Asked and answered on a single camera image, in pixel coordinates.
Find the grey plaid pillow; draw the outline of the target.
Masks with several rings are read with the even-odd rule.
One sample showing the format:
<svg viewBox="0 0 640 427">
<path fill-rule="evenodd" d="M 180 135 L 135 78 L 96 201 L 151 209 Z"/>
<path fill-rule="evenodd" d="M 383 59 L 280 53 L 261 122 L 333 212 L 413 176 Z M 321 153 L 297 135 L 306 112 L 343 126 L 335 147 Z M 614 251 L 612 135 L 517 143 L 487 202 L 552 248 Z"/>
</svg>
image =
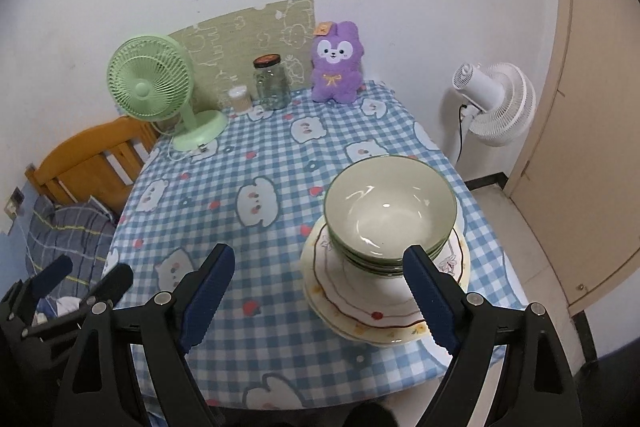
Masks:
<svg viewBox="0 0 640 427">
<path fill-rule="evenodd" d="M 115 231 L 114 213 L 93 196 L 88 202 L 58 205 L 40 195 L 25 234 L 27 272 L 34 275 L 65 255 L 73 268 L 52 296 L 84 298 L 101 280 Z"/>
</svg>

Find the ceramic bowl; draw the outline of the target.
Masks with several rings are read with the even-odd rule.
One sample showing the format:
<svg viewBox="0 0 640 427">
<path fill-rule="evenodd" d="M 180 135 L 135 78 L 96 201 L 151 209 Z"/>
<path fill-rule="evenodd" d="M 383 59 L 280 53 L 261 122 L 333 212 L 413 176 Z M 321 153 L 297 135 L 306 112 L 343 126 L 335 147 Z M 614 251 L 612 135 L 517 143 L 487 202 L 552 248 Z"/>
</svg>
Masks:
<svg viewBox="0 0 640 427">
<path fill-rule="evenodd" d="M 413 259 L 410 260 L 409 263 L 405 263 L 404 260 L 400 258 L 390 260 L 373 259 L 358 256 L 351 251 L 340 251 L 338 255 L 355 268 L 375 275 L 376 277 L 403 277 L 406 270 L 412 272 L 418 268 L 425 267 L 425 263 L 420 259 Z"/>
<path fill-rule="evenodd" d="M 431 166 L 378 156 L 357 161 L 334 178 L 323 213 L 329 231 L 347 247 L 390 256 L 402 241 L 430 248 L 449 239 L 458 203 L 451 185 Z"/>
<path fill-rule="evenodd" d="M 396 275 L 402 273 L 402 258 L 404 257 L 405 250 L 410 246 L 422 247 L 427 254 L 427 258 L 433 260 L 446 244 L 446 239 L 443 239 L 434 246 L 427 248 L 423 244 L 416 243 L 415 241 L 402 241 L 394 246 L 390 256 L 382 254 L 366 255 L 347 247 L 341 239 L 338 239 L 333 233 L 329 234 L 329 238 L 331 239 L 331 244 L 334 249 L 352 265 L 368 273 L 384 275 L 384 277 L 396 277 Z"/>
</svg>

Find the green cartoon wall mat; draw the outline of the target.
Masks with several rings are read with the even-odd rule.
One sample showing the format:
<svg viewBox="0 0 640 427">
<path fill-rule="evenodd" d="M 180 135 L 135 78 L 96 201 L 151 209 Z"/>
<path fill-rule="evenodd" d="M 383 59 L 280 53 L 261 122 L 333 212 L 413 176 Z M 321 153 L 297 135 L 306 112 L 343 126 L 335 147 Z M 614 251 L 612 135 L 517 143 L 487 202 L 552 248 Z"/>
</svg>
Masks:
<svg viewBox="0 0 640 427">
<path fill-rule="evenodd" d="M 308 88 L 314 0 L 282 0 L 202 20 L 170 36 L 189 54 L 194 72 L 192 106 L 198 112 L 231 105 L 228 91 L 245 86 L 258 98 L 253 62 L 278 54 L 291 89 Z"/>
</svg>

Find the scalloped yellow flower plate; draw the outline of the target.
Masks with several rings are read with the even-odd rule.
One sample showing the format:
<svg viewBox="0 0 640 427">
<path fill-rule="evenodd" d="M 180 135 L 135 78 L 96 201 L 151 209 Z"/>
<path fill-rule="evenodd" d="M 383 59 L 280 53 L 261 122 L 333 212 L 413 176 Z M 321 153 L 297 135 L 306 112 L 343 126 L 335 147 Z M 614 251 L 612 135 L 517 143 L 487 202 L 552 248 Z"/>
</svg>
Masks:
<svg viewBox="0 0 640 427">
<path fill-rule="evenodd" d="M 357 343 L 369 343 L 369 345 L 375 347 L 390 347 L 431 337 L 431 333 L 424 321 L 409 327 L 401 327 L 400 329 L 398 327 L 378 329 L 377 327 L 362 325 L 355 319 L 346 317 L 344 313 L 336 311 L 333 305 L 331 305 L 331 312 L 322 313 L 322 306 L 329 303 L 326 296 L 322 293 L 311 294 L 306 285 L 303 286 L 303 292 L 310 309 L 320 317 L 321 321 L 332 332 L 345 339 L 357 341 Z"/>
</svg>

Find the blue checkered tablecloth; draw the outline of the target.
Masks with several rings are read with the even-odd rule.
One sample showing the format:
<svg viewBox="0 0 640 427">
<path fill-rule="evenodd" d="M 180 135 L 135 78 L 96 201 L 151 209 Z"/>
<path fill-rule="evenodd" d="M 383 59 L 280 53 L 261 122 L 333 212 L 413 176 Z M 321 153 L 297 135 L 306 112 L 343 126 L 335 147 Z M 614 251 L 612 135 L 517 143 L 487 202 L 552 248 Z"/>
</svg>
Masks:
<svg viewBox="0 0 640 427">
<path fill-rule="evenodd" d="M 311 409 L 382 397 L 439 377 L 448 353 L 430 340 L 378 349 L 329 329 L 303 293 L 299 257 L 326 189 L 352 162 L 400 155 L 436 168 L 456 192 L 471 287 L 500 307 L 523 288 L 480 206 L 393 92 L 368 82 L 356 103 L 316 103 L 232 116 L 205 150 L 161 139 L 134 184 L 109 262 L 134 271 L 124 307 L 171 291 L 219 243 L 235 272 L 203 341 L 186 359 L 204 398 L 232 409 Z"/>
</svg>

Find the wall power socket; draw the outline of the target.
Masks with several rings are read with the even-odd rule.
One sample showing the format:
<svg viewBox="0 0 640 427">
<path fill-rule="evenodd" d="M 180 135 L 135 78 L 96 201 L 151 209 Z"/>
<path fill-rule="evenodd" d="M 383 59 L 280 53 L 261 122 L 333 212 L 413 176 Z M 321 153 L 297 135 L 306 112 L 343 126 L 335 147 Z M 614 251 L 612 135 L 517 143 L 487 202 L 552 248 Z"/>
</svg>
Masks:
<svg viewBox="0 0 640 427">
<path fill-rule="evenodd" d="M 20 214 L 24 198 L 24 193 L 18 187 L 15 187 L 4 206 L 4 212 L 11 220 L 15 220 Z"/>
</svg>

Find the green desk fan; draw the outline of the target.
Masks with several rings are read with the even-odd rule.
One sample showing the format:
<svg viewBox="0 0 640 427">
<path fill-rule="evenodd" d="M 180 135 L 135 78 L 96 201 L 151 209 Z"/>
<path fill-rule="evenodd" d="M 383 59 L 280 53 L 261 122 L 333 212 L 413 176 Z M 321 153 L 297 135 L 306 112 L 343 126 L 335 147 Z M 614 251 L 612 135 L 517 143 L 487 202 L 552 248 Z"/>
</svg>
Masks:
<svg viewBox="0 0 640 427">
<path fill-rule="evenodd" d="M 142 35 L 122 43 L 108 62 L 106 85 L 116 105 L 130 117 L 157 122 L 178 116 L 171 140 L 178 152 L 203 150 L 227 128 L 228 117 L 219 110 L 193 109 L 190 56 L 168 36 Z"/>
</svg>

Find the white crumpled cloth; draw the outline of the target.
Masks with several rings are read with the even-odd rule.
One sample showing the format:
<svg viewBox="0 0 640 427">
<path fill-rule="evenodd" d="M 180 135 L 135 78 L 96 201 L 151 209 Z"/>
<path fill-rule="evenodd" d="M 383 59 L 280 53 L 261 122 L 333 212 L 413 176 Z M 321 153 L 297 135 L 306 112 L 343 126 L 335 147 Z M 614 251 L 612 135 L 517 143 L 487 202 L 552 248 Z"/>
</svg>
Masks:
<svg viewBox="0 0 640 427">
<path fill-rule="evenodd" d="M 79 309 L 81 299 L 72 296 L 60 298 L 46 297 L 39 300 L 36 312 L 32 319 L 32 326 L 40 325 L 62 315 L 75 312 Z"/>
</svg>

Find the glass jar black lid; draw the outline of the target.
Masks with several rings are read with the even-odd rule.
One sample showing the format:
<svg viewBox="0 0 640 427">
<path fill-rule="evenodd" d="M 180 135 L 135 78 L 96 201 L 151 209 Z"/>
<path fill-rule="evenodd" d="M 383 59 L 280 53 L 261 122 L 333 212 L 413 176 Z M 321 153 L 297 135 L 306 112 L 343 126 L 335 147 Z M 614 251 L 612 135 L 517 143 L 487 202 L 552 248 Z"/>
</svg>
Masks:
<svg viewBox="0 0 640 427">
<path fill-rule="evenodd" d="M 280 55 L 258 56 L 253 61 L 253 66 L 260 105 L 268 110 L 285 108 L 291 101 L 291 93 Z"/>
</svg>

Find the wooden bed headboard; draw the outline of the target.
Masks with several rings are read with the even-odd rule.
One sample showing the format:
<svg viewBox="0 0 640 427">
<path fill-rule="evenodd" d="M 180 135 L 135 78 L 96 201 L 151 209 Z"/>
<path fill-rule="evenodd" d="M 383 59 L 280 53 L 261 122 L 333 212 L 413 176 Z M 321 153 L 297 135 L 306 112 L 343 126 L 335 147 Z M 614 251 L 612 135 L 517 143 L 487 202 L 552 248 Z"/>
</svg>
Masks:
<svg viewBox="0 0 640 427">
<path fill-rule="evenodd" d="M 55 204 L 72 205 L 95 197 L 109 210 L 122 212 L 143 160 L 134 146 L 150 153 L 158 133 L 147 122 L 122 116 L 67 139 L 25 170 L 38 194 Z"/>
</svg>

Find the purple plush bunny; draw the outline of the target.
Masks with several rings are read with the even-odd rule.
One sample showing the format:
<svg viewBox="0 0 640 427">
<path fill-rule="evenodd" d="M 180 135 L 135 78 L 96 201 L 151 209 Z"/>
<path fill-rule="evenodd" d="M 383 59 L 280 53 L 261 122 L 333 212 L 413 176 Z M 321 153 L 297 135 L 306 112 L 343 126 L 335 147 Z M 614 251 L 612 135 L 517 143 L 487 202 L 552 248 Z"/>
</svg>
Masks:
<svg viewBox="0 0 640 427">
<path fill-rule="evenodd" d="M 363 84 L 363 54 L 354 22 L 324 22 L 314 28 L 311 98 L 317 103 L 354 103 Z"/>
</svg>

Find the toothpick container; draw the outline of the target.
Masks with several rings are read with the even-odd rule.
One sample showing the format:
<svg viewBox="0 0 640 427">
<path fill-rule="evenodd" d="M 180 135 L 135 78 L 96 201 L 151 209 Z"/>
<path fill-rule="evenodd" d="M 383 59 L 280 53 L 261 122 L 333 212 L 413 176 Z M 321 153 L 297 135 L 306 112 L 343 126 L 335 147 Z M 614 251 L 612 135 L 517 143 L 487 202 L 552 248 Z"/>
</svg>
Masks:
<svg viewBox="0 0 640 427">
<path fill-rule="evenodd" d="M 231 107 L 237 114 L 247 113 L 253 106 L 252 98 L 250 97 L 250 91 L 247 87 L 235 86 L 228 91 L 228 97 L 231 103 Z"/>
</svg>

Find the white floor fan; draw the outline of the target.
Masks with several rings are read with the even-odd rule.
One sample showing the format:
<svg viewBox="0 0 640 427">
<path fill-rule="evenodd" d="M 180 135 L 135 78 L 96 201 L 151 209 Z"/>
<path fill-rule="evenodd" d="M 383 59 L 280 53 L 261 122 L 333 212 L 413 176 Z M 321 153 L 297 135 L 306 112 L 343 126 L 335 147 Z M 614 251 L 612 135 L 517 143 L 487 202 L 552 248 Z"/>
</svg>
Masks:
<svg viewBox="0 0 640 427">
<path fill-rule="evenodd" d="M 469 134 L 489 147 L 503 147 L 533 124 L 537 95 L 518 66 L 497 63 L 485 69 L 463 63 L 452 76 L 452 87 L 465 99 L 459 108 L 457 165 Z"/>
</svg>

